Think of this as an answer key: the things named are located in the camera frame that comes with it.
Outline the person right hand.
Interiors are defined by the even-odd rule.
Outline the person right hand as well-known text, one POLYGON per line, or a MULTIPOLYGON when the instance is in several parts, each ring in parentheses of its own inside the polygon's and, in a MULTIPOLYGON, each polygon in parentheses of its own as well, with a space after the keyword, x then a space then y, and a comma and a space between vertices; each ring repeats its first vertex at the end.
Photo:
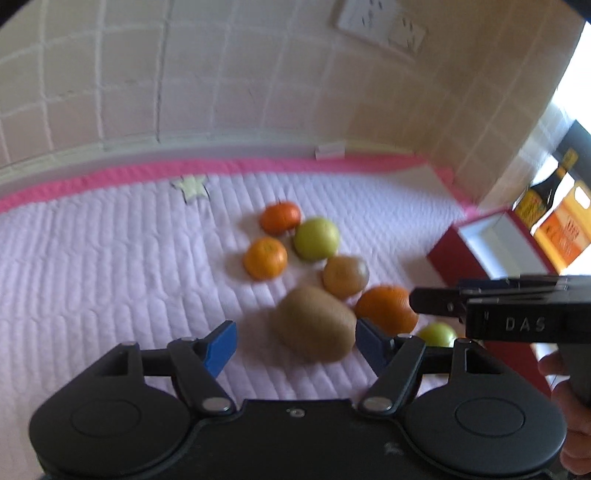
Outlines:
POLYGON ((591 470, 590 410, 577 399, 568 381, 558 383, 551 395, 567 424, 567 436, 560 461, 572 474, 585 476, 591 470))

